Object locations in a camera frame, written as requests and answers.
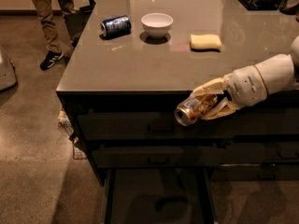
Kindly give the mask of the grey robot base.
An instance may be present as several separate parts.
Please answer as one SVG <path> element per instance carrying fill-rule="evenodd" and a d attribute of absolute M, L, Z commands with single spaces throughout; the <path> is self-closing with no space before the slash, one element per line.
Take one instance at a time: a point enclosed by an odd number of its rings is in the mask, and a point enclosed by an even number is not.
<path fill-rule="evenodd" d="M 0 48 L 0 91 L 17 84 L 15 67 L 3 48 Z"/>

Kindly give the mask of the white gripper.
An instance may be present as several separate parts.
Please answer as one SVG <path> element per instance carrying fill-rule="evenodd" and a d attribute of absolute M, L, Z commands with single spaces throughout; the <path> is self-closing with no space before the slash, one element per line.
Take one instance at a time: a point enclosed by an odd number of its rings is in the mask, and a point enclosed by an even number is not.
<path fill-rule="evenodd" d="M 234 70 L 224 76 L 233 101 L 224 97 L 220 101 L 211 98 L 204 101 L 205 113 L 203 120 L 212 120 L 232 115 L 240 107 L 254 106 L 267 98 L 267 90 L 258 69 L 251 65 Z M 191 97 L 200 97 L 205 94 L 223 94 L 224 79 L 218 77 L 196 87 Z"/>

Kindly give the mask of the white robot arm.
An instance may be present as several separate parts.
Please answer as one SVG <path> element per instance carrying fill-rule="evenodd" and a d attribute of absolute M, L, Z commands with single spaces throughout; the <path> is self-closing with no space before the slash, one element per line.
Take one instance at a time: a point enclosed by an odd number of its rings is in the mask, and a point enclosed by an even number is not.
<path fill-rule="evenodd" d="M 298 88 L 295 69 L 299 65 L 299 36 L 291 44 L 289 55 L 279 54 L 260 63 L 234 70 L 223 77 L 208 81 L 195 88 L 191 97 L 205 94 L 229 93 L 231 100 L 223 98 L 202 119 L 217 119 L 233 114 L 235 111 L 254 106 L 269 95 L 280 91 Z"/>

